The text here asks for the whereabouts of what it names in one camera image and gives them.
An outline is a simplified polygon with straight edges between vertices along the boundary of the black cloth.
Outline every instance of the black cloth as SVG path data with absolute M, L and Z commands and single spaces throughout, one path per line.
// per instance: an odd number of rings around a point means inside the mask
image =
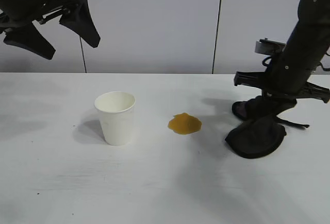
M 226 137 L 228 145 L 241 157 L 255 159 L 275 151 L 286 136 L 285 128 L 272 115 L 244 121 Z

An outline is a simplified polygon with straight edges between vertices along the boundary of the table surface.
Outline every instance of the table surface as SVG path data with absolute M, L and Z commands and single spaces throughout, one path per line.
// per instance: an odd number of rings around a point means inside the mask
M 0 223 L 329 223 L 330 105 L 299 100 L 273 154 L 247 160 L 224 142 L 231 104 L 260 94 L 233 75 L 0 74 Z M 330 76 L 311 82 L 330 87 Z M 102 138 L 93 102 L 136 97 L 135 140 Z M 198 117 L 178 135 L 173 115 Z

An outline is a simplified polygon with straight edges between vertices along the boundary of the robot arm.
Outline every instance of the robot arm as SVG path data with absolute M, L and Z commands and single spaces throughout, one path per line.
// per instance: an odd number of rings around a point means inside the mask
M 295 107 L 298 98 L 330 100 L 330 90 L 307 82 L 330 46 L 330 0 L 300 0 L 299 21 L 287 44 L 260 40 L 256 52 L 270 55 L 263 61 L 265 72 L 237 72 L 235 85 L 260 88 L 262 95 L 233 104 L 242 121 L 226 137 L 238 155 L 253 159 L 272 153 L 286 135 L 280 124 L 305 129 L 277 117 Z
M 4 43 L 51 59 L 55 49 L 37 31 L 32 21 L 45 24 L 61 16 L 60 24 L 81 36 L 90 46 L 100 42 L 87 0 L 0 0 L 0 33 Z

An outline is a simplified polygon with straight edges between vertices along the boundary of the spilled liquid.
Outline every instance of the spilled liquid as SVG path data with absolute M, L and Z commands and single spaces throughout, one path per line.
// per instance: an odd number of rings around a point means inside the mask
M 182 113 L 175 115 L 174 119 L 169 122 L 168 127 L 177 134 L 187 135 L 199 131 L 202 122 L 188 113 Z

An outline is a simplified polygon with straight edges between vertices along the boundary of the paper cup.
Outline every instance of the paper cup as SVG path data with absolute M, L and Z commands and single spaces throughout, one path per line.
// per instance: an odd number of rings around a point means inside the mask
M 106 93 L 95 100 L 94 106 L 108 144 L 120 146 L 132 140 L 134 105 L 134 96 L 124 92 Z

